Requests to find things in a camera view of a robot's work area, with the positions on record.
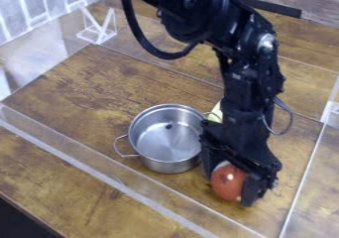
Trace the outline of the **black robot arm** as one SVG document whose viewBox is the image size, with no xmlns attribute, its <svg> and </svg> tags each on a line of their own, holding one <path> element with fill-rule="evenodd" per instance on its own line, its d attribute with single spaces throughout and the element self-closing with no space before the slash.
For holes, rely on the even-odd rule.
<svg viewBox="0 0 339 238">
<path fill-rule="evenodd" d="M 157 57 L 175 60 L 201 44 L 217 52 L 225 81 L 223 121 L 202 123 L 202 161 L 221 198 L 251 206 L 275 187 L 282 163 L 267 146 L 277 95 L 285 76 L 271 22 L 241 0 L 143 0 L 158 8 L 170 36 L 183 51 L 157 49 L 139 27 L 133 0 L 121 0 L 131 32 Z"/>
</svg>

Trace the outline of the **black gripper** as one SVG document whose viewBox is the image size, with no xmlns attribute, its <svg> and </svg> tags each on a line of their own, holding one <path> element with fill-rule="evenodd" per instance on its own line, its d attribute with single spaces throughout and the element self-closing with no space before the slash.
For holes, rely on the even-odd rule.
<svg viewBox="0 0 339 238">
<path fill-rule="evenodd" d="M 202 164 L 207 179 L 217 166 L 227 161 L 249 175 L 242 190 L 242 206 L 251 207 L 275 188 L 282 162 L 267 145 L 274 108 L 262 111 L 223 113 L 223 122 L 202 122 Z"/>
</svg>

